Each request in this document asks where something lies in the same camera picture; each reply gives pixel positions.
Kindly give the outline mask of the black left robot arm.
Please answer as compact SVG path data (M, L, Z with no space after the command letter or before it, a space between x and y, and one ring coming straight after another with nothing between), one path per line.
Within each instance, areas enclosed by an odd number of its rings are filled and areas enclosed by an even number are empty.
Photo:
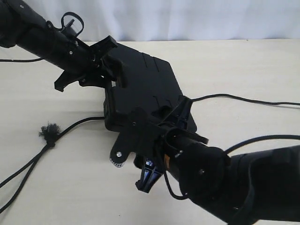
M127 86L124 76L124 64L110 54L118 43L111 36L89 46L78 36L82 30L74 31L72 25L83 19L74 12L65 23L61 18L61 27L44 19L23 0L2 0L0 2L0 46L20 48L37 56L35 61L46 60L63 69L63 73L54 82L54 88L60 92L71 83L79 82L82 87L105 88L109 82L120 87Z

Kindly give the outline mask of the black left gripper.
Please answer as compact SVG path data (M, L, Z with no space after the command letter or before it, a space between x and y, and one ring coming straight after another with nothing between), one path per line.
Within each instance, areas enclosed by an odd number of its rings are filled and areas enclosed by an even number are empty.
M113 81L121 88L128 85L121 60L110 56L109 52L117 48L117 42L111 36L88 46L78 42L71 46L57 66L64 71L54 82L54 88L60 92L71 83L79 82L80 86L104 88L106 82Z

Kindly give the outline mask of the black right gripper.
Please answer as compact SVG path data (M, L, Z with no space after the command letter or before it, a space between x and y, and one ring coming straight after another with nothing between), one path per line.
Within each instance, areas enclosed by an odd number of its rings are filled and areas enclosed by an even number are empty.
M180 103L161 121L180 129L188 128L188 120L193 101L183 96ZM118 168L126 162L130 153L146 158L142 164L140 179L135 183L139 191L149 193L163 175L155 161L155 143L166 130L152 123L147 113L140 107L128 116L128 121L121 129L110 152L110 161Z

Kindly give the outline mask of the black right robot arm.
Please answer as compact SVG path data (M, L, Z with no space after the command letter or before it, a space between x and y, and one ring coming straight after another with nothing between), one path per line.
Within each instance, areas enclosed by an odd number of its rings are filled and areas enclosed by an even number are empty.
M160 177L179 183L177 200L191 200L229 225L258 220L300 219L300 148L282 147L232 156L248 144L266 140L298 140L298 135L265 135L226 150L188 130L193 100L183 100L159 123L135 108L111 150L110 161L123 166L130 153L141 169L138 190L149 192Z

